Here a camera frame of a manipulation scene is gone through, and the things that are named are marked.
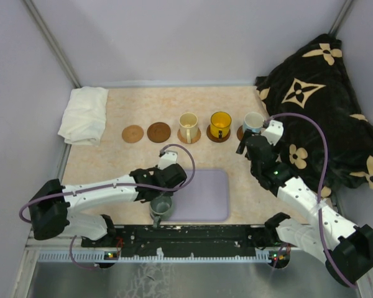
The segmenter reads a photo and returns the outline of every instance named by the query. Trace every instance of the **white cloth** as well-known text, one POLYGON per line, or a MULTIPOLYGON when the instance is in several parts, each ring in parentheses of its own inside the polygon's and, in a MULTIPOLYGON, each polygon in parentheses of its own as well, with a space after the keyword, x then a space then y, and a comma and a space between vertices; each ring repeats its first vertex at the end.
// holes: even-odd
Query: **white cloth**
POLYGON ((72 90, 58 131, 65 143, 99 145, 105 130, 108 92, 93 87, 72 90))

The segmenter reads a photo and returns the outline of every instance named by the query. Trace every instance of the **wooden coaster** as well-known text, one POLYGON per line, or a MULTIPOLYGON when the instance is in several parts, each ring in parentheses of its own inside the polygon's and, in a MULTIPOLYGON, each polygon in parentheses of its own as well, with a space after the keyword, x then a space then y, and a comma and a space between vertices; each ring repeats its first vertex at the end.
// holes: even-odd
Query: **wooden coaster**
POLYGON ((164 141, 167 141, 171 134, 172 130, 170 129, 170 126, 163 122, 153 123, 147 131, 149 140, 154 143, 163 143, 164 141))
MULTIPOLYGON (((188 144, 187 140, 185 140, 185 139, 181 136, 181 130, 179 130, 179 129, 178 129, 178 132, 177 132, 177 137, 178 137, 178 139, 179 139, 181 142, 183 142, 183 143, 185 143, 185 144, 188 144)), ((200 140, 200 137, 201 137, 201 131, 200 131, 200 129, 198 129, 198 134, 196 135, 195 138, 193 138, 193 139, 191 140, 191 144, 194 144, 194 143, 196 143, 198 140, 200 140)))
POLYGON ((237 129, 236 135, 237 135, 237 139, 241 141, 243 137, 243 126, 242 125, 237 129))
POLYGON ((227 139, 229 139, 229 136, 231 135, 231 130, 229 130, 228 134, 224 138, 219 139, 219 138, 216 138, 214 135, 211 134, 210 124, 209 124, 209 126, 207 126, 207 129, 206 129, 206 134, 207 134, 207 137, 211 141, 216 142, 216 143, 224 143, 227 139))
POLYGON ((141 126, 130 125, 122 132, 122 138, 126 143, 136 143, 144 136, 144 130, 141 126))

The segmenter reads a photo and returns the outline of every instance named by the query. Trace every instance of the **beige table surface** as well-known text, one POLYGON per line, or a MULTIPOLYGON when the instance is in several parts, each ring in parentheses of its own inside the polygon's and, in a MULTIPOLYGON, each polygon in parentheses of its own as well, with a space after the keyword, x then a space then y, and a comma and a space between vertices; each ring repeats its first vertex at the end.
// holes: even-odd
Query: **beige table surface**
MULTIPOLYGON (((306 223, 301 215, 260 187, 250 174, 250 163, 244 156, 235 154, 239 144, 237 128, 250 111, 263 113, 252 86, 111 89, 100 146, 72 146, 62 183, 93 183, 155 166, 164 145, 183 144, 177 138, 178 119, 184 112, 193 112, 199 118, 202 136, 197 143, 186 147, 194 156, 196 167, 223 169, 229 177, 231 210, 224 224, 263 224, 278 212, 306 223), (224 143, 214 143, 206 136, 210 116, 216 111, 227 112, 233 120, 231 136, 224 143), (146 135, 149 125, 158 121, 168 123, 172 129, 171 137, 161 144, 152 143, 146 135), (121 134, 132 124, 144 129, 144 137, 128 144, 121 134)), ((173 149, 179 153, 178 163, 190 169, 189 157, 182 150, 173 149)), ((152 223, 149 203, 107 204, 86 213, 110 215, 115 224, 152 223)))

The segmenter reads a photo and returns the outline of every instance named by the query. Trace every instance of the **white wall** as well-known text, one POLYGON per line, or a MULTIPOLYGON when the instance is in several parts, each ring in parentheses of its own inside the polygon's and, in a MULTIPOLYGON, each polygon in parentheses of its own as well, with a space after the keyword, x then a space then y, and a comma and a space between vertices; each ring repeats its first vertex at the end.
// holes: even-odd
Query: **white wall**
POLYGON ((0 0, 0 298, 30 230, 18 210, 53 177, 71 85, 21 1, 0 0))
MULTIPOLYGON (((356 1, 338 37, 363 114, 373 124, 373 0, 356 1)), ((367 185, 340 193, 348 217, 373 228, 373 191, 367 185)))
POLYGON ((252 83, 328 32, 344 1, 34 2, 82 84, 121 86, 252 83))

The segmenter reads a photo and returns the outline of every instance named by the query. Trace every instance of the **blanket with floral pattern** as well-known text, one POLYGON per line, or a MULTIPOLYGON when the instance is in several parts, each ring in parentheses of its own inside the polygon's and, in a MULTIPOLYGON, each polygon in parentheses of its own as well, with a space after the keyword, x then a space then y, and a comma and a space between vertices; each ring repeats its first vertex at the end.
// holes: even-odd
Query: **blanket with floral pattern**
MULTIPOLYGON (((306 115, 323 129, 329 148, 321 195, 341 185, 373 189, 373 126, 362 115, 343 63, 341 41, 320 35, 288 57, 268 76, 256 78, 257 93, 269 115, 306 115)), ((311 189, 317 189, 323 167, 319 133, 307 121, 285 117, 280 157, 311 189)))

